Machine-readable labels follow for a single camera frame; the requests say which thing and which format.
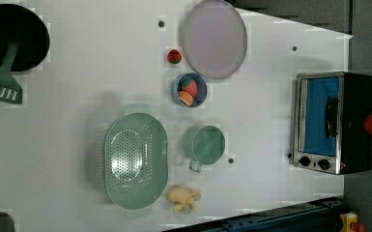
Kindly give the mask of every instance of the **toy food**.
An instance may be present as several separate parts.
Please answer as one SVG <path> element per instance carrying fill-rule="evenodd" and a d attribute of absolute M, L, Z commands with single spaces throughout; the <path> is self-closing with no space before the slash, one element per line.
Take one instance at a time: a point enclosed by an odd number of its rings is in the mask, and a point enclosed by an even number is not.
<path fill-rule="evenodd" d="M 195 80 L 193 79 L 188 79 L 183 81 L 182 83 L 182 90 L 188 92 L 189 94 L 192 95 L 193 98 L 197 96 L 197 83 L 195 83 Z"/>
<path fill-rule="evenodd" d="M 182 54 L 176 49 L 171 50 L 167 54 L 167 60 L 171 64 L 179 64 L 182 61 Z"/>
<path fill-rule="evenodd" d="M 197 209 L 195 205 L 195 198 L 200 198 L 201 194 L 190 188 L 173 187 L 167 191 L 167 200 L 174 202 L 173 212 L 176 214 L 185 205 L 190 205 L 192 211 Z"/>
<path fill-rule="evenodd" d="M 192 95 L 186 91 L 179 91 L 179 99 L 186 106 L 191 106 L 194 102 Z"/>

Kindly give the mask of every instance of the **blue oven window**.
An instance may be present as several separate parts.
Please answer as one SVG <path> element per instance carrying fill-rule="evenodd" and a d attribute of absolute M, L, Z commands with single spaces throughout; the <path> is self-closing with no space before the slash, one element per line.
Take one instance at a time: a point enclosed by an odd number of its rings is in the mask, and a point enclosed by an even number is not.
<path fill-rule="evenodd" d="M 339 78 L 308 79 L 307 85 L 304 151 L 334 157 L 336 138 L 326 138 L 325 110 L 328 97 L 339 96 Z"/>

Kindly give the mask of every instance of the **green strainer basket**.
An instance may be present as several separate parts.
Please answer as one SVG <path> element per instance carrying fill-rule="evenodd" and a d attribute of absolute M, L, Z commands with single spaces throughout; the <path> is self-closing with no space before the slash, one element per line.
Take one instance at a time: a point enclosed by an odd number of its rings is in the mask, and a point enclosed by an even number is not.
<path fill-rule="evenodd" d="M 105 185 L 128 210 L 150 206 L 168 179 L 167 133 L 147 113 L 130 113 L 111 127 L 105 141 Z"/>

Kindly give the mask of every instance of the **green spatula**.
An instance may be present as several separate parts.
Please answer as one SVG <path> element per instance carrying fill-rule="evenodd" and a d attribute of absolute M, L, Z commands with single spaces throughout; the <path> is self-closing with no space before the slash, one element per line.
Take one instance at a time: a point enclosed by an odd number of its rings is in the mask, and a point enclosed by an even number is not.
<path fill-rule="evenodd" d="M 22 104 L 22 88 L 14 79 L 11 67 L 17 54 L 19 43 L 10 43 L 0 67 L 0 102 Z"/>

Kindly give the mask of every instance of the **blue bowl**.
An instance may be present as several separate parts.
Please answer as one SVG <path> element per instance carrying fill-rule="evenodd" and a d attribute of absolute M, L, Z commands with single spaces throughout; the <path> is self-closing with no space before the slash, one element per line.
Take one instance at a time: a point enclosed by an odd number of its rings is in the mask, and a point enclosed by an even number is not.
<path fill-rule="evenodd" d="M 174 80 L 172 92 L 173 99 L 174 102 L 176 102 L 177 104 L 182 105 L 184 107 L 188 107 L 185 104 L 183 104 L 182 101 L 180 101 L 179 91 L 182 90 L 183 82 L 189 79 L 193 79 L 195 81 L 195 83 L 197 84 L 198 91 L 197 96 L 194 98 L 194 102 L 190 107 L 198 107 L 206 100 L 207 97 L 207 83 L 204 80 L 203 76 L 201 76 L 198 73 L 190 72 L 182 76 L 179 76 L 176 80 Z"/>

